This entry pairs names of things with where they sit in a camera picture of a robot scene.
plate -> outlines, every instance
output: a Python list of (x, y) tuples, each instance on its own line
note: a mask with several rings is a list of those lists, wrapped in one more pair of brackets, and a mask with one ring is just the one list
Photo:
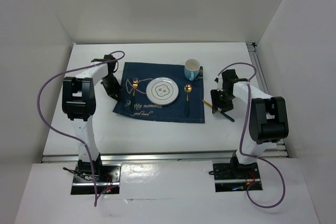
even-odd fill
[(148, 99), (156, 105), (168, 105), (176, 100), (178, 86), (172, 79), (160, 77), (148, 83), (146, 94)]

gold fork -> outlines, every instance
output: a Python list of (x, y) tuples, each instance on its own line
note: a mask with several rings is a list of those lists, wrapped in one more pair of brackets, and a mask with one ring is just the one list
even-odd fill
[(131, 98), (131, 111), (134, 110), (134, 102), (135, 102), (135, 90), (138, 88), (138, 79), (137, 78), (133, 78), (133, 95)]

white wall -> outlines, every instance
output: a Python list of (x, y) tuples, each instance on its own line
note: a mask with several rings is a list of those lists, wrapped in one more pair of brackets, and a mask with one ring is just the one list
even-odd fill
[(335, 223), (336, 0), (283, 0), (257, 52), (271, 94), (286, 98), (287, 143), (321, 223)]
[(281, 0), (50, 0), (74, 42), (260, 39)]
[[(47, 136), (36, 95), (51, 74), (66, 67), (72, 47), (44, 0), (0, 0), (1, 223), (13, 223), (33, 162)], [(43, 96), (50, 119), (60, 81)]]

gold knife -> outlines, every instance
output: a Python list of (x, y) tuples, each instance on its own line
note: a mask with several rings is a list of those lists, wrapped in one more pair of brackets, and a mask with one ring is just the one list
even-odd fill
[[(207, 105), (209, 108), (211, 108), (212, 109), (212, 105), (210, 104), (210, 103), (208, 103), (207, 101), (205, 101), (205, 100), (202, 100), (202, 102), (205, 104), (205, 105)], [(231, 117), (231, 116), (229, 116), (229, 115), (227, 115), (227, 114), (225, 114), (225, 113), (222, 113), (221, 111), (219, 111), (223, 116), (225, 116), (226, 118), (228, 118), (231, 122), (234, 122), (235, 120)]]

light blue mug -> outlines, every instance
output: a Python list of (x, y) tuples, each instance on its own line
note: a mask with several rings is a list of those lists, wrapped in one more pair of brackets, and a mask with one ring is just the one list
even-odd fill
[(200, 72), (200, 66), (200, 63), (195, 59), (187, 60), (184, 65), (184, 76), (189, 81), (195, 80)]

